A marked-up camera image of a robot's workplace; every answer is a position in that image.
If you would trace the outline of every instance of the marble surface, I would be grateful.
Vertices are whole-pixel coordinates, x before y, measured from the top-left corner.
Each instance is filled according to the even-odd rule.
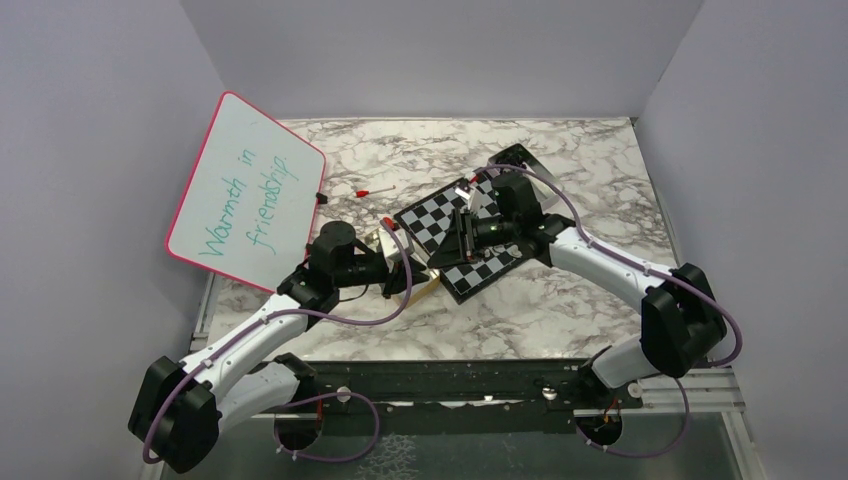
[[[577,204],[595,236],[653,262],[672,265],[671,247],[627,119],[562,121],[284,121],[327,156],[316,232],[344,220],[358,234],[437,190],[514,143],[523,143]],[[358,189],[388,193],[354,198]],[[562,213],[562,205],[550,211]],[[288,272],[281,272],[282,279]],[[345,289],[342,297],[359,288]],[[253,314],[267,294],[224,280],[209,331],[213,342]],[[381,318],[395,308],[372,288],[333,313]],[[639,332],[622,301],[571,273],[530,261],[457,305],[443,287],[378,327],[323,321],[270,357],[307,360],[424,360],[588,357]]]

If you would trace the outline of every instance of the gray wall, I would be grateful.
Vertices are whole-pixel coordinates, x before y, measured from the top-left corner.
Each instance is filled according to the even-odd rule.
[[[639,120],[682,258],[746,332],[770,478],[844,478],[848,3],[706,0]]]
[[[182,0],[282,118],[635,116],[701,0]]]
[[[175,1],[3,2],[0,49],[0,478],[137,478],[132,402],[204,282],[163,240],[223,86]]]

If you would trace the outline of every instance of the black and white checkerboard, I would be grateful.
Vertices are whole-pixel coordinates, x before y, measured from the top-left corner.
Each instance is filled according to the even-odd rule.
[[[430,255],[445,238],[454,208],[464,204],[462,197],[455,191],[460,180],[451,182],[394,216],[400,226],[409,232]],[[497,214],[498,205],[495,203],[491,177],[484,173],[479,176],[474,185],[480,193],[484,194],[477,212],[478,216],[486,218]],[[457,303],[462,303],[494,283],[506,272],[521,265],[523,261],[520,258],[514,258],[505,250],[500,250],[500,253],[492,253],[491,257],[473,265],[460,265],[441,270],[442,284]]]

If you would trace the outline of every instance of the purple cable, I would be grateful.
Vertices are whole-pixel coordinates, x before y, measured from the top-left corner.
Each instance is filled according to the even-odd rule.
[[[400,250],[401,260],[403,261],[403,266],[404,266],[404,269],[405,269],[404,273],[406,274],[406,292],[403,296],[403,300],[400,302],[400,305],[398,305],[398,308],[394,312],[392,312],[388,316],[381,318],[379,320],[362,321],[362,320],[351,320],[349,318],[338,317],[336,315],[330,315],[328,313],[319,312],[317,310],[307,310],[307,309],[303,309],[303,308],[292,308],[292,309],[288,309],[288,310],[280,310],[280,311],[273,312],[273,313],[269,314],[267,317],[265,317],[264,321],[262,319],[260,319],[260,320],[257,320],[255,322],[251,323],[247,327],[245,327],[244,330],[242,330],[239,333],[237,333],[236,335],[234,335],[233,338],[231,338],[229,341],[227,341],[227,343],[222,345],[221,348],[219,348],[217,351],[215,351],[206,360],[211,360],[211,361],[217,360],[218,358],[221,357],[221,355],[226,353],[227,350],[232,348],[233,345],[240,342],[244,337],[246,337],[252,331],[256,330],[261,325],[265,325],[266,322],[271,321],[275,318],[281,317],[283,315],[312,315],[312,316],[316,316],[316,317],[323,318],[323,319],[326,319],[326,320],[330,320],[330,321],[333,321],[333,322],[344,323],[344,324],[347,324],[347,325],[359,325],[359,326],[382,325],[386,322],[394,320],[398,315],[401,314],[401,312],[403,312],[403,310],[409,304],[409,298],[412,296],[412,269],[411,269],[411,265],[409,263],[409,256],[406,254],[406,250],[403,248],[403,244],[401,243],[400,239],[397,237],[395,232],[391,229],[391,227],[386,225],[386,223],[383,222],[382,220],[380,221],[380,226],[383,227],[384,229],[386,229],[387,232],[389,232],[389,235],[392,237],[392,241],[395,242],[395,245],[397,245],[398,250]],[[141,456],[144,459],[145,463],[154,464],[154,463],[159,463],[159,462],[162,461],[161,458],[153,458],[153,457],[150,456],[150,449],[153,446],[153,436],[156,433],[156,431],[159,429],[159,423],[162,422],[162,418],[165,416],[165,412],[168,411],[168,408],[171,406],[171,404],[174,403],[174,400],[176,400],[177,395],[179,395],[179,393],[182,391],[182,389],[185,388],[185,386],[188,385],[188,382],[190,382],[194,377],[196,377],[205,368],[207,368],[205,362],[200,362],[200,364],[198,364],[197,367],[194,368],[194,370],[189,372],[185,377],[183,377],[182,380],[180,380],[180,382],[177,384],[177,386],[174,387],[174,390],[171,391],[171,393],[168,394],[168,396],[165,398],[165,401],[162,402],[162,406],[159,407],[159,411],[156,412],[156,416],[153,417],[153,422],[150,424],[150,429],[147,430],[147,435],[145,435],[145,437],[144,437],[144,447],[142,448]],[[351,396],[357,396],[357,398],[359,398],[361,395],[351,394]]]
[[[654,458],[654,457],[659,457],[660,455],[665,455],[666,453],[674,450],[675,448],[677,448],[678,445],[680,445],[680,442],[683,440],[683,437],[686,436],[686,432],[689,431],[689,423],[690,423],[689,417],[690,417],[690,415],[689,415],[689,397],[686,395],[686,389],[683,388],[683,384],[680,383],[680,380],[678,380],[676,378],[672,378],[672,380],[674,380],[674,383],[677,384],[677,388],[680,389],[680,394],[683,396],[683,409],[684,409],[683,426],[680,428],[680,433],[677,434],[677,437],[675,437],[674,440],[672,440],[672,442],[669,443],[668,445],[666,445],[665,447],[663,447],[663,448],[661,448],[661,449],[659,449],[655,452],[648,452],[648,453],[622,452],[621,450],[616,450],[614,448],[609,448],[609,447],[604,449],[604,447],[602,445],[598,445],[597,443],[589,440],[589,437],[587,437],[586,434],[583,433],[583,430],[581,430],[580,428],[577,429],[577,433],[579,433],[580,436],[583,437],[583,440],[586,440],[586,444],[589,445],[590,447],[594,448],[595,450],[600,450],[604,453],[608,453],[610,455],[615,455],[616,457]]]
[[[571,200],[569,200],[568,197],[565,196],[565,193],[563,193],[562,190],[560,190],[556,185],[554,185],[549,180],[542,178],[541,176],[531,172],[530,170],[520,168],[520,167],[515,167],[513,165],[489,165],[489,166],[481,167],[481,168],[474,170],[474,173],[479,173],[479,172],[486,171],[486,170],[501,170],[501,169],[515,170],[517,172],[521,172],[524,175],[531,176],[531,177],[535,178],[536,180],[539,180],[540,182],[547,185],[548,188],[551,189],[551,191],[556,193],[557,196],[559,196],[559,198],[561,198],[562,201],[565,202],[565,205],[568,207],[568,209],[571,210],[571,215],[574,217],[575,228],[577,229],[577,233],[580,235],[580,238],[582,238],[583,241],[585,241],[586,243],[591,243],[592,238],[589,236],[589,234],[586,233],[585,230],[583,230],[583,224],[580,221],[580,215],[577,214],[577,208],[575,208],[574,204],[571,203]],[[606,256],[608,256],[608,257],[612,258],[613,260],[616,260],[620,263],[623,263],[624,265],[627,265],[631,268],[635,268],[637,270],[644,269],[644,265],[642,265],[641,263],[635,262],[635,261],[619,254],[618,252],[612,251],[609,248],[607,248],[603,245],[600,245],[598,243],[591,243],[591,248],[596,248],[599,252],[603,253],[604,255],[606,255]],[[678,287],[686,290],[687,292],[691,293],[692,295],[695,295],[696,297],[698,297],[701,301],[703,301],[707,305],[718,310],[718,312],[721,313],[721,315],[727,321],[727,324],[730,325],[730,329],[733,330],[733,336],[736,338],[736,344],[733,346],[733,351],[730,352],[730,355],[728,355],[725,358],[722,358],[721,360],[716,360],[716,361],[713,361],[713,362],[706,362],[704,364],[705,366],[707,366],[707,367],[722,367],[722,366],[727,365],[730,362],[736,360],[736,357],[738,357],[739,353],[742,351],[742,330],[739,328],[739,324],[736,323],[736,320],[733,318],[733,316],[730,315],[730,312],[725,310],[721,305],[718,304],[718,302],[716,302],[714,299],[710,298],[707,294],[705,294],[704,292],[698,290],[697,288],[693,287],[692,285],[689,285],[688,283],[686,283],[682,280],[679,280],[679,279],[677,279],[677,278],[675,278],[675,277],[673,277],[673,276],[671,276],[667,273],[663,273],[663,272],[654,270],[653,268],[649,268],[647,270],[647,273],[649,275],[654,276],[654,277],[661,278],[661,279],[663,279],[667,282],[671,282],[671,283],[675,284],[676,286],[678,286]]]
[[[332,392],[332,393],[324,393],[322,395],[316,395],[314,397],[307,398],[305,400],[299,400],[297,402],[287,403],[286,407],[299,407],[301,405],[306,405],[307,403],[319,402],[324,400],[325,398],[334,398],[334,397],[353,397],[358,398],[365,402],[368,405],[368,408],[371,409],[371,413],[374,414],[374,435],[371,436],[371,440],[368,442],[368,445],[365,446],[359,453],[355,453],[353,455],[348,455],[347,457],[322,457],[319,455],[310,455],[308,453],[301,453],[300,450],[292,451],[288,448],[284,447],[282,442],[280,442],[280,437],[277,435],[277,429],[274,428],[274,441],[277,442],[279,453],[280,451],[286,452],[294,457],[294,459],[305,458],[307,460],[315,460],[316,462],[324,462],[324,463],[346,463],[352,462],[353,460],[357,460],[359,458],[364,457],[371,450],[374,449],[374,446],[377,445],[377,439],[380,438],[380,413],[377,412],[377,406],[374,405],[374,402],[368,399],[365,395],[356,392]]]

